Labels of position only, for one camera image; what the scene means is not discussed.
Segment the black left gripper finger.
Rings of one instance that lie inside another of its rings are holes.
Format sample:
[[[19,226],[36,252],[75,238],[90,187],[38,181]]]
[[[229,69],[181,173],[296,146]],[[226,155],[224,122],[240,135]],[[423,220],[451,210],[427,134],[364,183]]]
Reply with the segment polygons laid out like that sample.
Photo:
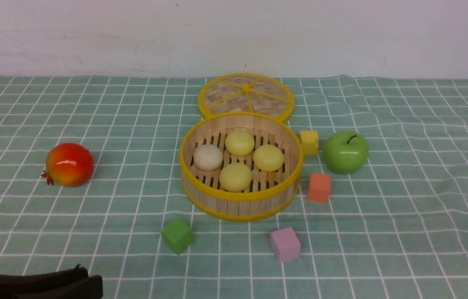
[[[37,293],[13,292],[12,299],[101,299],[103,278],[95,275],[78,282]]]
[[[29,276],[0,274],[0,293],[24,292],[37,293],[63,287],[89,277],[85,267],[77,265],[68,270]]]

